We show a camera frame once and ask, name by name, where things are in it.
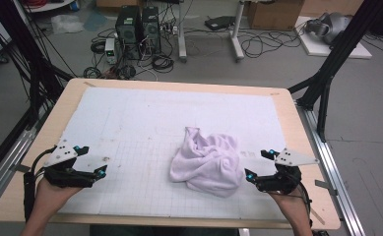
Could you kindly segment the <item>aluminium rail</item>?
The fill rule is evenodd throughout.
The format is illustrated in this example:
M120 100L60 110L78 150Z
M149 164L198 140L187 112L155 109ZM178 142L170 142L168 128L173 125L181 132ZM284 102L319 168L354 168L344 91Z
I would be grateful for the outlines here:
M11 144L5 148L3 159L0 161L0 192L4 190L7 182L13 176L15 167L22 161L29 150L36 131L23 130Z
M354 209L348 190L344 184L330 146L323 142L316 131L318 119L313 111L296 107L304 129L311 138L311 146L320 160L320 167L324 171L327 189L336 201L336 209L340 222L350 236L366 236L359 217Z

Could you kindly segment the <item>large cardboard box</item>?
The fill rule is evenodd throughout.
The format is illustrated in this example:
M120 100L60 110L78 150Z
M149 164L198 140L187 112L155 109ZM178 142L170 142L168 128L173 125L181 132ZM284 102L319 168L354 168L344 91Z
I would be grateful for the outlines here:
M251 2L248 24L256 30L293 30L305 0Z

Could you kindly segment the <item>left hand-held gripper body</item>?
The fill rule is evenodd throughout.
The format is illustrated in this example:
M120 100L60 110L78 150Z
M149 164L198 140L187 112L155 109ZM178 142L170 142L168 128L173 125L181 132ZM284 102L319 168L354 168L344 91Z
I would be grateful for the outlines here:
M75 170L77 157L73 145L67 140L60 141L43 164L44 178L60 188L90 188L96 181L94 173Z

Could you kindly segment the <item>black tape strip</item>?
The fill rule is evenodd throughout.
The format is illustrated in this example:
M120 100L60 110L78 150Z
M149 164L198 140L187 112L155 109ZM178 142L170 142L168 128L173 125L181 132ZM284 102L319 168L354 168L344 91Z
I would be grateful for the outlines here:
M15 172L17 171L17 172L27 173L27 172L31 171L31 168L29 166L26 166L26 165L15 164L15 165L10 167L10 170L15 171Z

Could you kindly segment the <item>white floor board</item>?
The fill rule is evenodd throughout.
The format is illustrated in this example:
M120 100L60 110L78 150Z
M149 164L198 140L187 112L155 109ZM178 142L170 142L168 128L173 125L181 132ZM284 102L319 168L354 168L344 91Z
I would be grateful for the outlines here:
M322 39L319 39L313 32L308 33L304 31L306 22L310 20L310 17L299 17L295 23L296 29L301 43L309 56L321 56L327 57L330 52L330 46L326 44ZM351 59L371 59L371 53L359 43L350 54Z

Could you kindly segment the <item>person's left hand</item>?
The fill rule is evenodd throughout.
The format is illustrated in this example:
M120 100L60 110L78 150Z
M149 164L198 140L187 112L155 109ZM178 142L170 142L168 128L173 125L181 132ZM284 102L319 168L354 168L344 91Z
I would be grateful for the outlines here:
M41 179L37 185L32 214L36 213L40 216L54 215L80 191L81 188L60 188L51 185L46 179Z

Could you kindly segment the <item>grey helmet device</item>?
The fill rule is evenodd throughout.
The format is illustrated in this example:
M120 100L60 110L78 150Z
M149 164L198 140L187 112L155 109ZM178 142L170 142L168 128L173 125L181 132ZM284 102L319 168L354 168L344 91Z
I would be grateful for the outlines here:
M331 45L345 31L350 22L351 19L341 13L324 13L317 19L309 20L304 31L313 32L318 38Z

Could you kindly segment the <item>flat black box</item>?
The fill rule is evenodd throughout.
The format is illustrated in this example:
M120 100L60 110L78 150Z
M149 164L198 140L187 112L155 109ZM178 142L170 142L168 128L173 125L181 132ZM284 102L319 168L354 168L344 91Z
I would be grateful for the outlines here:
M205 21L205 26L210 30L222 30L232 26L235 22L235 17L221 16L211 18Z

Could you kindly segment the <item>grey tape strip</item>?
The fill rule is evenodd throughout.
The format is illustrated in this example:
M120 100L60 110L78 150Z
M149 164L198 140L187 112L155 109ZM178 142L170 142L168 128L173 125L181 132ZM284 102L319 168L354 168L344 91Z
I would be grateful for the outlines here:
M331 196L336 196L338 194L338 190L335 189L331 184L327 183L327 182L324 182L324 181L320 181L320 180L316 180L315 181L315 185L317 187L320 187L320 188L323 188L323 189L326 189L329 194Z

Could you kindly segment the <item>thin wooden stick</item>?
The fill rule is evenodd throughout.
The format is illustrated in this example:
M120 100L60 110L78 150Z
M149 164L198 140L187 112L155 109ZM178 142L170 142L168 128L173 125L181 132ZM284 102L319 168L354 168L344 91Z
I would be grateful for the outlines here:
M324 218L321 217L320 214L317 213L314 208L310 209L310 214L313 215L320 222L321 225L325 225L326 224Z

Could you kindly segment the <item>narrow black computer tower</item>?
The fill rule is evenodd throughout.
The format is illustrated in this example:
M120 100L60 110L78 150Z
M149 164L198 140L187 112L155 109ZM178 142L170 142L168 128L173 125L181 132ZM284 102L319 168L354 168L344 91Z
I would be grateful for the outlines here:
M142 24L146 50L152 54L160 54L160 21L159 8L147 6L142 11Z

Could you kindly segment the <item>white foam mat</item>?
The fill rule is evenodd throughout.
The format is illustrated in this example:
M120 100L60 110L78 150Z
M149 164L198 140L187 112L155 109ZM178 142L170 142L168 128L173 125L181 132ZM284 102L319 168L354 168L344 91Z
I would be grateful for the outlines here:
M228 198L188 188L169 178L172 159L187 128L204 138L227 135L236 143L238 170L272 175L263 149L281 151L286 141L271 97L210 92L88 88L62 137L88 148L74 165L100 166L106 175L63 207L65 213L203 219L280 220L268 195L247 181Z

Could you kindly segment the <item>blue-grey floor sheet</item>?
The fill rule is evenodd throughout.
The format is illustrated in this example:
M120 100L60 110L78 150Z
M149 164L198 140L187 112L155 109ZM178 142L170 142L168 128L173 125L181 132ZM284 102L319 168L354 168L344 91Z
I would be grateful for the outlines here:
M84 29L87 31L97 31L107 22L107 17L100 12L91 12L84 22Z

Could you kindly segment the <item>large black computer tower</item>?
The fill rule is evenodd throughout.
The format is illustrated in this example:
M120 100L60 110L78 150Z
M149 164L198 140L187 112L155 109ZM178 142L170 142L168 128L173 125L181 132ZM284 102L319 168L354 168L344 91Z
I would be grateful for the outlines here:
M140 8L137 5L123 5L115 24L122 55L129 60L140 58L141 36Z

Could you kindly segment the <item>white power supply unit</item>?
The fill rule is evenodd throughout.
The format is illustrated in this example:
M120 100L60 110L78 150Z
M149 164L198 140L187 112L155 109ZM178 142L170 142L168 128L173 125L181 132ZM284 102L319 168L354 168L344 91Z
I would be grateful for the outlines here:
M104 53L108 64L114 65L117 62L114 38L107 38L105 40Z

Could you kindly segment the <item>pale lilac towel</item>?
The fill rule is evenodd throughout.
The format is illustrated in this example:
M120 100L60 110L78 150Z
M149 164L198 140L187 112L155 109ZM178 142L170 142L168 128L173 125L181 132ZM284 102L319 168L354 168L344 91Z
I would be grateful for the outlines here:
M199 128L186 127L183 144L171 161L169 178L194 191L232 196L243 178L236 139L224 134L203 137Z

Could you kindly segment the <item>white desk leg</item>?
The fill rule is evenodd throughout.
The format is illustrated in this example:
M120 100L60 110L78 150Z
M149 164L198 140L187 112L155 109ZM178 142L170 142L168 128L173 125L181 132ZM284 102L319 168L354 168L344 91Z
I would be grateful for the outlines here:
M178 55L182 63L187 62L187 51L184 35L184 0L178 0Z
M241 18L243 15L243 10L244 10L244 1L238 0L237 9L236 9L236 16L235 16L235 21L234 21L234 29L230 33L230 40L231 40L231 44L233 46L233 50L235 52L235 60L236 61L240 61L244 58L244 53L242 51L240 42L238 40L238 33L239 33L239 29L240 29L240 23L241 23Z

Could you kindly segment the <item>clear plastic bag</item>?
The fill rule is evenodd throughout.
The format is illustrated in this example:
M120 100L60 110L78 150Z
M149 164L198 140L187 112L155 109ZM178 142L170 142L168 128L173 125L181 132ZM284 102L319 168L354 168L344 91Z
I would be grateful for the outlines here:
M83 24L77 16L58 15L51 18L53 32L60 33L75 33L84 29Z

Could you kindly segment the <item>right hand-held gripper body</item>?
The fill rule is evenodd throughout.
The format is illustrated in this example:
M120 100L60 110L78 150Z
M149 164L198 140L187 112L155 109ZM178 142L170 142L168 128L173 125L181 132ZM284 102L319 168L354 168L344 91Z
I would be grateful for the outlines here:
M295 150L284 148L278 151L278 157L273 160L276 173L270 176L260 176L256 184L260 192L279 191L284 195L291 193L301 182L301 165L318 164L316 157L311 157Z

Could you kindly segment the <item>person's right hand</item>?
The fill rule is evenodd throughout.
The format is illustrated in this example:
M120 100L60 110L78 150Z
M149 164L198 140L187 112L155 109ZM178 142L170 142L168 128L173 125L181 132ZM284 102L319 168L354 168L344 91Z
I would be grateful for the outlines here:
M271 192L270 196L276 202L282 214L292 227L310 227L310 219L303 198L300 194L281 195L278 192Z

